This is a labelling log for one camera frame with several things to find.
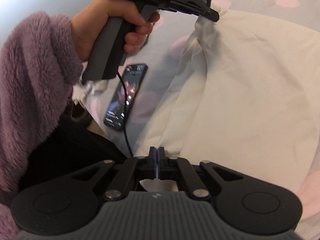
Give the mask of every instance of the gripper handle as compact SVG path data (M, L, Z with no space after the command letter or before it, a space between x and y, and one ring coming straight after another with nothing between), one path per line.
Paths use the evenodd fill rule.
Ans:
M158 10L158 7L148 4L136 5L146 21ZM116 77L118 67L124 64L127 57L123 49L124 37L133 30L134 25L122 17L108 19L93 45L87 68L82 75L84 82L109 80Z

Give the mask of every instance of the circular pad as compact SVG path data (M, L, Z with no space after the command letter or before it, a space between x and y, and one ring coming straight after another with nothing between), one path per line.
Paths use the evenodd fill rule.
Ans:
M277 197L265 192L250 193L243 198L242 203L248 210L256 214L270 214L280 206Z
M12 201L17 226L36 235L60 235L90 222L98 212L98 199L79 180L46 182L20 192Z
M69 196L60 192L52 192L36 197L33 205L41 213L56 214L64 211L70 205Z

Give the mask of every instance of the finger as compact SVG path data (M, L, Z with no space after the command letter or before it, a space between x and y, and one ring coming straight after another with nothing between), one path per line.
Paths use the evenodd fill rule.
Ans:
M145 35L138 34L138 33L128 33L124 37L124 41L127 44L133 44L133 45L141 45L146 41L146 39L147 37Z
M137 53L140 50L139 45L125 44L124 51L127 53Z
M105 6L105 12L110 17L122 17L134 25L144 25L146 23L134 2L127 0L101 0L101 3Z
M150 34L152 32L152 24L150 22L146 22L143 26L137 26L135 28L135 32L139 34Z
M158 20L160 20L160 14L158 12L155 12L153 15L151 15L151 17L148 20L148 22L155 23Z

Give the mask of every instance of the hand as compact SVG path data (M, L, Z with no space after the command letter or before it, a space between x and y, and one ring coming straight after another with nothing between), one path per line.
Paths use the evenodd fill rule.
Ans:
M127 53L139 51L146 35L152 32L151 23L160 18L159 14L155 13L146 22L135 4L127 0L94 0L71 20L72 40L82 61L88 60L93 44L109 16L123 17L136 25L135 32L128 33L124 38L124 51Z

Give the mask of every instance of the gray grip housing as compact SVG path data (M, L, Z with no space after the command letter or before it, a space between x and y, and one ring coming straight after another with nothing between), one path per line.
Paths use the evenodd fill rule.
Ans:
M121 201L105 203L86 226L59 236L25 231L13 240L302 240L293 231L255 236L226 224L208 202L185 192L132 191Z
M145 5L140 14L145 18L146 21L148 21L157 10L158 7L156 6ZM84 82L89 80L96 81L105 79L105 71L110 70L116 74L118 67L124 64L128 54L124 52L123 48L119 48L119 53L123 54L121 61L114 66L107 65L108 58L123 21L124 19L121 17L110 17L105 26L102 28L93 45L87 68L82 75L82 80Z

